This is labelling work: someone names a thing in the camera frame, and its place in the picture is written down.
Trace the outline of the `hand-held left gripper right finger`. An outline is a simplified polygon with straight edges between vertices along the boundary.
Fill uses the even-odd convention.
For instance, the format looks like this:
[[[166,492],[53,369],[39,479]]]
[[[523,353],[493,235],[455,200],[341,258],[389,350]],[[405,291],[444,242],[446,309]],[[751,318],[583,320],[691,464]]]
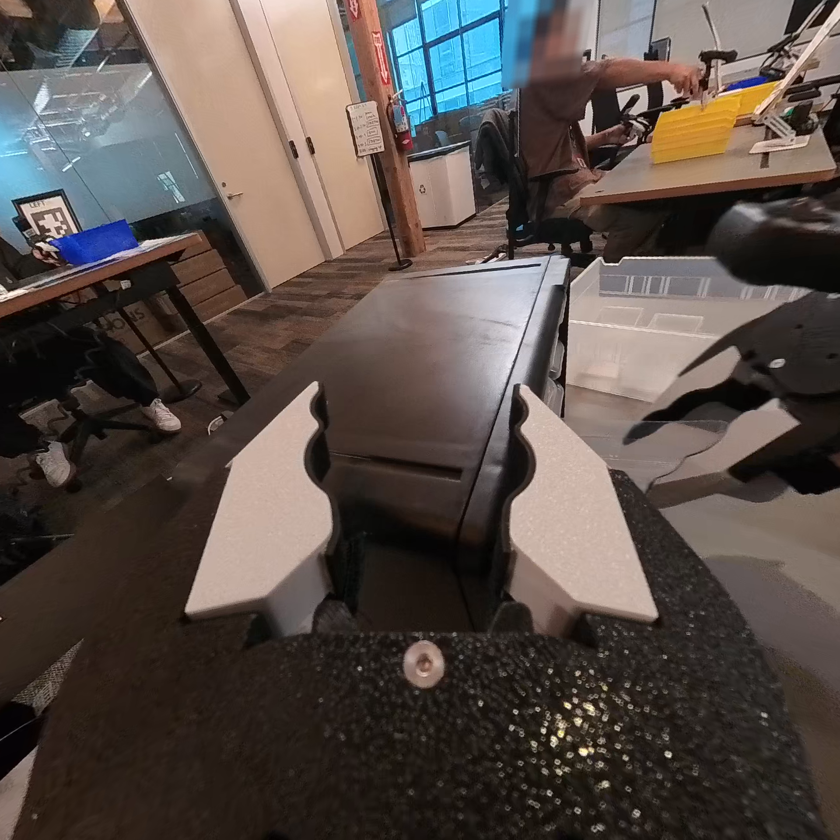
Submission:
[[[515,387],[513,405],[524,476],[506,501],[506,593],[543,636],[568,635],[584,615],[656,623],[605,461],[527,386]]]

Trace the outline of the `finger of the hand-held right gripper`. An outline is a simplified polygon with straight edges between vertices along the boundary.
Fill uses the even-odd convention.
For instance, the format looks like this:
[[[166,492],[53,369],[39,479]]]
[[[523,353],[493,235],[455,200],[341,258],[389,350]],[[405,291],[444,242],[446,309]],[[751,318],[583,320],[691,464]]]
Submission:
[[[779,400],[741,413],[705,402],[677,419],[641,419],[623,438],[623,462],[646,491],[745,491],[734,470],[785,434],[795,419]]]
[[[762,317],[738,326],[694,359],[675,380],[675,399],[701,403],[763,403],[757,335]]]

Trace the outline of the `clear plastic storage bin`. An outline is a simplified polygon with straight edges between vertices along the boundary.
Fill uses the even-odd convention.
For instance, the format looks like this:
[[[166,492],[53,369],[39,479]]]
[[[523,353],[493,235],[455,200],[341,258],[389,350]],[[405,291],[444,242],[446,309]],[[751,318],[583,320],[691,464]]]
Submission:
[[[724,335],[812,291],[755,287],[733,278],[711,257],[596,259],[570,286],[567,382],[656,403],[678,375]],[[602,307],[645,309],[635,328],[593,322]],[[704,334],[652,332],[658,312],[702,316]]]

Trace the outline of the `black drawer cabinet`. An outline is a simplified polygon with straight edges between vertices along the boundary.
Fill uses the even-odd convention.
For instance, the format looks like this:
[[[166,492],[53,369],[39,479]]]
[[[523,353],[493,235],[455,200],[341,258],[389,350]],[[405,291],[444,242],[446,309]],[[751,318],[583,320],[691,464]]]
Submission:
[[[362,615],[386,631],[484,621],[512,392],[542,396],[568,332],[567,259],[531,257],[386,280],[175,468],[2,587],[2,703],[105,617],[160,558],[186,499],[311,383],[329,425],[325,486],[364,535]]]

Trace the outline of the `white recycling cabinet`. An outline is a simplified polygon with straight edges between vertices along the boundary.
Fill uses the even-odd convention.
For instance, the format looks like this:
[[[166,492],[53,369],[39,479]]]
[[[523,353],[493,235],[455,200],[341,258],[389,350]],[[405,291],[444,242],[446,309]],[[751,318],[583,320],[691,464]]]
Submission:
[[[468,141],[410,154],[407,159],[424,231],[456,228],[476,215]]]

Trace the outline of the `white sneaker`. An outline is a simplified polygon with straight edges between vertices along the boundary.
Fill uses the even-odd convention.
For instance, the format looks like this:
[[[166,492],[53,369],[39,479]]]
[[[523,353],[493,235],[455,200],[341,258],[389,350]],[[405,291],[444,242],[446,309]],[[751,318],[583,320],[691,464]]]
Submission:
[[[181,420],[160,398],[154,399],[149,405],[142,406],[141,412],[154,429],[163,436],[175,436],[182,431]]]
[[[46,482],[56,489],[68,487],[76,477],[77,468],[70,461],[65,446],[53,440],[32,455],[34,465]]]

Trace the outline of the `white angled stand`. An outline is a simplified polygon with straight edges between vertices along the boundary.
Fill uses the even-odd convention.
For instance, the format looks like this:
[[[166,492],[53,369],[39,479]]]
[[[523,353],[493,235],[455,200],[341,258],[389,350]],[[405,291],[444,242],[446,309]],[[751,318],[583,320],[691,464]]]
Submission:
[[[751,154],[793,151],[808,144],[809,140],[797,136],[795,129],[784,120],[782,106],[784,98],[795,84],[803,81],[810,70],[818,67],[823,46],[838,27],[838,23],[839,6],[836,4],[811,40],[800,51],[794,52],[794,59],[789,61],[789,67],[782,78],[775,82],[772,91],[752,112],[752,124],[764,127],[764,139],[751,148]]]

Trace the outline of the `yellow plastic bin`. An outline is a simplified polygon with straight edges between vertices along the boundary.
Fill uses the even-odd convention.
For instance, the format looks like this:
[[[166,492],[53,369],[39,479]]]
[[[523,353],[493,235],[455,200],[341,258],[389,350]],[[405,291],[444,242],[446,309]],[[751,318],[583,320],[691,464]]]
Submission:
[[[657,120],[655,133],[731,130],[739,117],[741,96],[719,97],[687,104],[664,112]]]
[[[732,100],[738,105],[737,122],[744,119],[750,120],[749,115],[753,114],[756,108],[774,93],[779,84],[778,81],[767,81],[761,85],[735,87],[721,93],[718,99],[724,102]]]
[[[650,156],[656,165],[694,160],[723,154],[728,148],[731,130],[653,132]]]

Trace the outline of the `black office chair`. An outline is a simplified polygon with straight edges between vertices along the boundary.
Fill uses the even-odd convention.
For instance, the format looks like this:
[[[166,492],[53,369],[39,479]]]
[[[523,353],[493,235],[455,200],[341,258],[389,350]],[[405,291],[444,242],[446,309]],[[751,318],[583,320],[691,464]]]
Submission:
[[[551,217],[545,210],[553,183],[573,170],[529,175],[520,155],[519,134],[517,111],[492,108],[483,114],[476,136],[475,173],[508,190],[507,240],[497,255],[512,259],[517,249],[546,245],[549,251],[559,248],[572,266],[588,267],[595,258],[592,231],[573,219]]]

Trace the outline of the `cardboard box stack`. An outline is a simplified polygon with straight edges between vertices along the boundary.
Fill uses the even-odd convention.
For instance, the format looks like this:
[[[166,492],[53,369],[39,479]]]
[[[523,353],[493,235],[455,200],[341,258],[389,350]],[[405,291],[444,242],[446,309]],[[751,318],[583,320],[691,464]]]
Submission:
[[[232,274],[233,263],[201,234],[201,243],[168,257],[187,302],[206,322],[247,300],[245,289]],[[141,338],[158,347],[184,332],[184,321],[166,293],[130,303],[124,313],[113,311],[100,320],[107,335],[121,341],[132,351],[144,351]]]

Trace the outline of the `brown desk with black legs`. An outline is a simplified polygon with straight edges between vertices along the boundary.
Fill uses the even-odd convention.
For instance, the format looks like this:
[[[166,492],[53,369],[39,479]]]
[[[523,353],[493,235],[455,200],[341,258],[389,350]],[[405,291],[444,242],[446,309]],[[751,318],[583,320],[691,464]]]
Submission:
[[[220,401],[242,406],[250,398],[209,328],[187,302],[168,257],[201,243],[200,232],[148,240],[135,250],[86,266],[69,266],[30,278],[19,290],[2,297],[2,319],[17,316],[33,307],[91,292],[91,296],[62,314],[70,323],[89,323],[111,312],[125,309],[130,303],[166,293],[187,331],[225,384]]]

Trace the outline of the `wooden pillar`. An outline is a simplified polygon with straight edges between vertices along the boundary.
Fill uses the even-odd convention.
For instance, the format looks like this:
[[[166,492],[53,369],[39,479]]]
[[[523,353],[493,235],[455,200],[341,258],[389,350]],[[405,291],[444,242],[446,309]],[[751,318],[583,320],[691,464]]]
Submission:
[[[365,99],[376,102],[380,113],[381,130],[384,134],[385,142],[385,150],[381,154],[381,162],[392,199],[396,231],[400,236],[406,255],[417,257],[425,252],[426,243],[417,212],[409,164],[406,154],[401,153],[396,148],[387,110],[389,97],[396,91],[393,84],[392,71],[390,67],[392,84],[386,88],[382,85],[377,72],[375,54],[371,42],[371,32],[374,30],[381,30],[385,41],[385,32],[380,20],[377,2],[360,1],[360,19],[357,22],[350,19],[346,9],[345,13],[353,42],[354,53],[360,69]]]

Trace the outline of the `framed marker sign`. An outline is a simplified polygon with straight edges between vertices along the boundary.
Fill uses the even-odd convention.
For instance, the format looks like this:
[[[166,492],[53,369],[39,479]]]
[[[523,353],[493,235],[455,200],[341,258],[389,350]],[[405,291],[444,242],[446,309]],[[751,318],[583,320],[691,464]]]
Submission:
[[[82,230],[81,221],[63,188],[12,198],[10,203],[15,211],[13,224],[31,249]]]

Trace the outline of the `red fire extinguisher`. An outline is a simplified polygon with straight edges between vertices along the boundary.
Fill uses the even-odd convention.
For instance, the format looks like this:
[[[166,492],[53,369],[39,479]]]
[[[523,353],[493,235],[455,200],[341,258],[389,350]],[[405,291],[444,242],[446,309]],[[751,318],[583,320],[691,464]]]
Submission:
[[[390,95],[387,110],[394,134],[395,147],[403,154],[412,153],[412,125],[406,110],[402,90],[395,91]]]

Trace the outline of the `large grid window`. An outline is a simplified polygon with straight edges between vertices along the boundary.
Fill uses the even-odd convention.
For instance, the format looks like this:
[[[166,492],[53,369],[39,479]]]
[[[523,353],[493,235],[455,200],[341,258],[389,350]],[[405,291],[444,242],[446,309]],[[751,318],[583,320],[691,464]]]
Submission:
[[[385,45],[418,125],[502,93],[502,1],[378,2]]]

